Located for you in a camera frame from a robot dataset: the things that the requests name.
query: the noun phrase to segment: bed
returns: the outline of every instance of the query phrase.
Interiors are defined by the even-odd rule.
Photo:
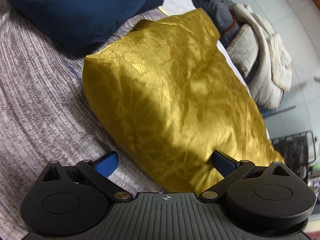
[[[99,49],[128,33],[141,19],[156,21],[193,10],[191,0],[165,0],[129,19]],[[236,76],[245,85],[220,42]],[[38,30],[6,0],[0,0],[0,238],[20,240],[27,230],[19,208],[31,185],[51,160],[75,165],[116,150],[119,167],[110,179],[135,195],[161,192],[118,149],[90,111],[82,91],[83,58],[74,57]]]

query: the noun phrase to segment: blue gripper pad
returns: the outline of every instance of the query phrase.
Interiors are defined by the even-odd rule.
[[[95,161],[94,169],[104,177],[109,177],[119,166],[119,157],[116,152],[105,155]]]

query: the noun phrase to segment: gold satin pillow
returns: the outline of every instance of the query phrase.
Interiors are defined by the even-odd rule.
[[[268,166],[283,161],[247,89],[217,48],[203,10],[142,20],[84,60],[90,108],[116,143],[171,192],[201,193],[222,179],[218,149]]]

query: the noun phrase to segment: navy blue cushion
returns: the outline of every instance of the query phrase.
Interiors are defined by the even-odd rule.
[[[130,17],[163,0],[8,0],[49,37],[75,55],[91,52]]]

